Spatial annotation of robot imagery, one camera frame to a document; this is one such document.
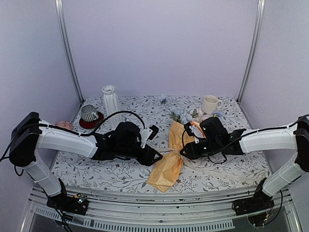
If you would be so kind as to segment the white printed ribbon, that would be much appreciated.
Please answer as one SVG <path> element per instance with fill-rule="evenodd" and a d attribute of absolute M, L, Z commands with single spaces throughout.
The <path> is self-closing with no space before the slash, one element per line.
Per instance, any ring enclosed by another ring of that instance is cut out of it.
<path fill-rule="evenodd" d="M 180 174 L 182 167 L 191 169 L 192 171 L 199 172 L 201 174 L 213 174 L 215 170 L 207 168 L 198 168 L 193 166 L 193 161 L 180 155 L 179 151 L 173 148 L 162 148 L 159 152 L 163 154 L 163 158 L 158 161 L 153 168 L 157 169 L 161 174 Z"/>

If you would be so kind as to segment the orange paper flower bouquet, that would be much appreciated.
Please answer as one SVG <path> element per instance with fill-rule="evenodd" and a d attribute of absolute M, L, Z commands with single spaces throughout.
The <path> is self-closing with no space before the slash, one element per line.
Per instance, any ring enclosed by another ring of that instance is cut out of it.
<path fill-rule="evenodd" d="M 180 155 L 181 148 L 194 140 L 189 137 L 184 125 L 188 123 L 189 126 L 202 131 L 200 124 L 203 120 L 219 117 L 218 110 L 222 102 L 213 95 L 207 95 L 203 98 L 202 105 L 191 113 L 179 105 L 167 106 L 167 97 L 163 94 L 160 96 L 160 102 L 168 109 L 173 123 L 169 129 L 169 146 L 162 160 L 155 164 L 147 184 L 164 193 L 177 182 L 180 175 L 184 161 Z"/>

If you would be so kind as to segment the white ribbed ceramic vase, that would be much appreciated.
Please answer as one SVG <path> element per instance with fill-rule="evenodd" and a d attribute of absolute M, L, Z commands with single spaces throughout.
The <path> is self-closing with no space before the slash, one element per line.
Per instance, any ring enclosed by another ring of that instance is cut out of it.
<path fill-rule="evenodd" d="M 108 85 L 102 88 L 103 92 L 103 101 L 106 109 L 107 116 L 115 112 L 120 112 L 120 105 L 118 95 L 115 92 L 115 86 Z M 115 129 L 120 122 L 122 122 L 122 115 L 116 114 L 108 119 L 108 122 L 112 129 Z"/>

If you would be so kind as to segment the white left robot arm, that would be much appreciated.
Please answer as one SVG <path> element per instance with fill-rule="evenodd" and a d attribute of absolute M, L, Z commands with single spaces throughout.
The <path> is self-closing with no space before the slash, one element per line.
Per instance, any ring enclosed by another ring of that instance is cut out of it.
<path fill-rule="evenodd" d="M 38 149 L 69 152 L 97 161 L 135 159 L 141 165 L 151 166 L 163 157 L 147 145 L 157 133 L 155 125 L 140 129 L 132 122 L 121 122 L 105 134 L 95 130 L 80 133 L 49 124 L 40 120 L 37 112 L 31 112 L 12 131 L 6 152 L 12 165 L 25 170 L 60 209 L 67 210 L 72 200 L 39 157 Z"/>

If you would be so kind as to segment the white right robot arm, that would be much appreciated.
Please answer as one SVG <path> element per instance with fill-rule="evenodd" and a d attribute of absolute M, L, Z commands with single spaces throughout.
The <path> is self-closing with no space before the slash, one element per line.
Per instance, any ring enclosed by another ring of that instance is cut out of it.
<path fill-rule="evenodd" d="M 218 118 L 211 117 L 200 123 L 201 136 L 196 135 L 195 126 L 185 124 L 185 131 L 195 140 L 184 145 L 180 154 L 195 160 L 217 153 L 227 156 L 243 155 L 253 151 L 294 150 L 295 154 L 287 163 L 259 183 L 249 203 L 254 211 L 259 211 L 278 191 L 309 171 L 308 117 L 300 116 L 296 122 L 279 127 L 238 129 L 231 133 L 227 132 Z"/>

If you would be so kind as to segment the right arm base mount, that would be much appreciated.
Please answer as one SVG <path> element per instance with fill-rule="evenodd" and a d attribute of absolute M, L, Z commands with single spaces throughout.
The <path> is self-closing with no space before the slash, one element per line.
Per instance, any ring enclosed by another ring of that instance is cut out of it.
<path fill-rule="evenodd" d="M 254 195 L 249 198 L 238 199 L 232 202 L 232 209 L 236 215 L 250 214 L 262 210 L 270 210 L 269 213 L 262 215 L 249 216 L 248 221 L 254 227 L 261 227 L 266 225 L 269 220 L 270 213 L 274 207 L 272 197 L 269 197 L 262 190 L 256 190 Z"/>

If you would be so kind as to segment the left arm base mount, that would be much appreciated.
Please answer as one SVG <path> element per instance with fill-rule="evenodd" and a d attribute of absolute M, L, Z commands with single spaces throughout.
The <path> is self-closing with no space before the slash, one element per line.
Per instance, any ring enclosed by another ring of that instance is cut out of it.
<path fill-rule="evenodd" d="M 61 190 L 59 194 L 55 196 L 47 195 L 48 201 L 47 206 L 57 209 L 62 212 L 68 212 L 85 216 L 89 201 L 83 194 L 76 194 L 69 196 L 66 190 Z"/>

